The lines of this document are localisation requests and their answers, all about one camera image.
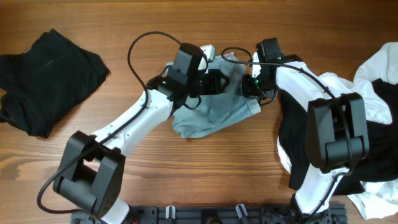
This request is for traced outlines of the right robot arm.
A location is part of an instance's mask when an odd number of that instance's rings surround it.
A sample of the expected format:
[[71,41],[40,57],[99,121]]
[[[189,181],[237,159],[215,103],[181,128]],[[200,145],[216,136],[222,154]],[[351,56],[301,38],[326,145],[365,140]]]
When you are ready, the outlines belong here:
[[309,167],[292,196],[288,218],[291,223],[319,221],[326,216],[340,180],[368,155],[364,100],[357,93],[333,94],[303,67],[300,57],[284,55],[275,37],[257,43],[256,53],[248,63],[260,70],[244,78],[244,95],[263,100],[285,90],[307,107],[304,148]]

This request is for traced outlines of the light blue denim shorts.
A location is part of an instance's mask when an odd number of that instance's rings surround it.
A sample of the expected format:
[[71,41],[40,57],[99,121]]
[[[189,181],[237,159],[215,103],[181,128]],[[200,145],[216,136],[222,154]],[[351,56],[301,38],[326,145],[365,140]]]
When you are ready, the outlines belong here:
[[242,94],[244,65],[229,63],[217,56],[209,68],[221,71],[230,83],[219,95],[202,95],[196,109],[183,106],[174,113],[172,127],[181,138],[202,138],[261,112],[256,99]]

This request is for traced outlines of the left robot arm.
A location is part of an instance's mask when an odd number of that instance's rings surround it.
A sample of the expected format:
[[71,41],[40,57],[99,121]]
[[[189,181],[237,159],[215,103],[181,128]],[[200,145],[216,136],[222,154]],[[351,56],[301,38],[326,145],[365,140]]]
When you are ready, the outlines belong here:
[[180,44],[166,75],[149,80],[142,96],[120,117],[91,135],[77,131],[69,138],[53,191],[93,220],[126,222],[130,208],[119,198],[126,158],[176,110],[195,109],[187,98],[220,91],[220,83],[208,75],[215,55],[212,45]]

